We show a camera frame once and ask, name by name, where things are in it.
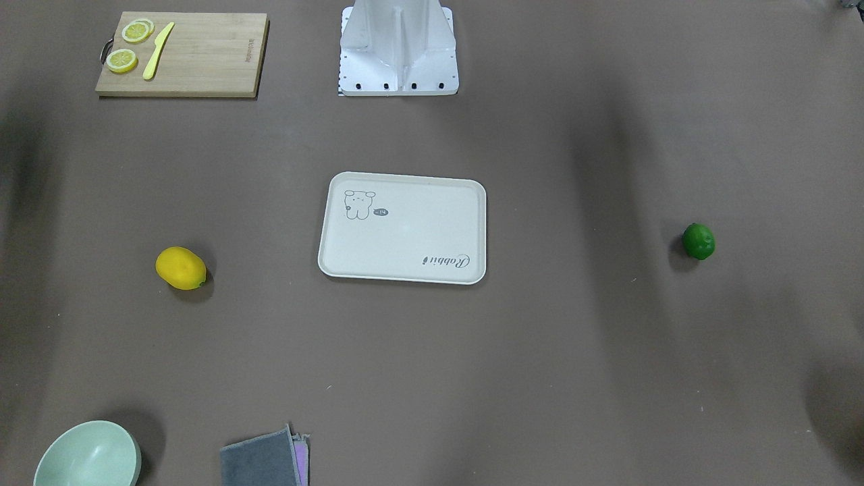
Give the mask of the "yellow lemon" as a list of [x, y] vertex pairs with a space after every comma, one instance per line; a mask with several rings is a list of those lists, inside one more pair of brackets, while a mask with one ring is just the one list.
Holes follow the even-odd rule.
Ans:
[[181, 246], [167, 247], [155, 259], [157, 275], [175, 289], [194, 290], [207, 280], [202, 258]]

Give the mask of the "green lime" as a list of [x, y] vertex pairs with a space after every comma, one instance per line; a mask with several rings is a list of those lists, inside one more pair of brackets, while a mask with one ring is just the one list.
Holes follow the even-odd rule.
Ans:
[[716, 251], [716, 238], [713, 232], [700, 223], [689, 224], [681, 236], [682, 246], [689, 257], [704, 261]]

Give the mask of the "cream rabbit tray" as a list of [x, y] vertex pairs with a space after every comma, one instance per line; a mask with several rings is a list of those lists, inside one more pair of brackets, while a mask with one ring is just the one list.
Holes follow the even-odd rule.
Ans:
[[342, 279], [476, 284], [487, 274], [487, 191], [467, 179], [341, 172], [317, 262]]

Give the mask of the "purple cloth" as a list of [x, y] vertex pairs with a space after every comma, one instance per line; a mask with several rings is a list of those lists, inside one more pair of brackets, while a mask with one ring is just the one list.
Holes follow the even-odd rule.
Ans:
[[294, 456], [296, 457], [296, 470], [298, 473], [299, 484], [302, 486], [308, 486], [309, 456], [311, 455], [311, 450], [309, 449], [308, 444], [308, 435], [293, 435], [291, 439]]

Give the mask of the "grey folded cloth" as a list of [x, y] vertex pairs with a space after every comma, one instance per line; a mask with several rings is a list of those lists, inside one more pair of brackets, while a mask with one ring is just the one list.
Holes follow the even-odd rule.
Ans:
[[300, 485], [289, 427], [220, 449], [222, 485]]

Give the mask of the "yellow plastic knife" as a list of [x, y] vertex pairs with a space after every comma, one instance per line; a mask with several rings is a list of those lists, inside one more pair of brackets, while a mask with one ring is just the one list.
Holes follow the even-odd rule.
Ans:
[[142, 79], [145, 81], [152, 80], [155, 77], [155, 71], [157, 71], [157, 67], [159, 65], [159, 61], [161, 58], [161, 54], [163, 53], [163, 48], [169, 38], [171, 31], [175, 28], [175, 22], [169, 22], [155, 37], [154, 40], [154, 50], [151, 55], [151, 58], [148, 59], [145, 68], [143, 69]]

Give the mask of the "bamboo cutting board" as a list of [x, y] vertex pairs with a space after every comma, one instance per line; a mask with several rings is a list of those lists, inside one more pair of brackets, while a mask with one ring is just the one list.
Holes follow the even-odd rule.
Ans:
[[[122, 30], [139, 18], [154, 22], [155, 31], [141, 43], [127, 43]], [[142, 73], [155, 37], [169, 22], [175, 28], [155, 77], [145, 81]], [[125, 74], [104, 65], [95, 91], [102, 97], [256, 98], [268, 31], [265, 13], [121, 12], [112, 49], [133, 50], [138, 65]]]

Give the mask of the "lemon slice lower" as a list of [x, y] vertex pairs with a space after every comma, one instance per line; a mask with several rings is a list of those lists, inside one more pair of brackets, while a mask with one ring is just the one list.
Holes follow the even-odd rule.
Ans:
[[117, 49], [106, 55], [104, 65], [111, 73], [129, 73], [138, 65], [138, 56], [131, 49]]

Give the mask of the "lemon slice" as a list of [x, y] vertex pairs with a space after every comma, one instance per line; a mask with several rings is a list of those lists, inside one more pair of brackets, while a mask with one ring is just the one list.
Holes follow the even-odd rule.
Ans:
[[139, 18], [131, 21], [121, 30], [121, 37], [127, 43], [141, 43], [148, 39], [155, 30], [155, 24], [150, 19]]
[[111, 73], [129, 73], [138, 65], [138, 56], [131, 49], [117, 49], [106, 55], [104, 65]]

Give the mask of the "lemon slice upper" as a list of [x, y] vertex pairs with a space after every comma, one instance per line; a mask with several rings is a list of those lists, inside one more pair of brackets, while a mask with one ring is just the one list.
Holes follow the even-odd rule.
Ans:
[[155, 24], [150, 19], [139, 18], [131, 21], [121, 30], [121, 37], [127, 43], [141, 43], [148, 39], [155, 30]]

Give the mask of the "mint green bowl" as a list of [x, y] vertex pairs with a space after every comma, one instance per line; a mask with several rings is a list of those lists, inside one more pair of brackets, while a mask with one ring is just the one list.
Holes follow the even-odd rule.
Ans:
[[68, 429], [43, 453], [34, 485], [136, 485], [142, 452], [132, 434], [111, 421]]

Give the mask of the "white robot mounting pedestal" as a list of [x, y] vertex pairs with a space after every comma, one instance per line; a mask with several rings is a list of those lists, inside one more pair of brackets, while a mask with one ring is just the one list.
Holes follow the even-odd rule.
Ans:
[[438, 1], [356, 1], [342, 10], [337, 92], [344, 97], [455, 95], [454, 15]]

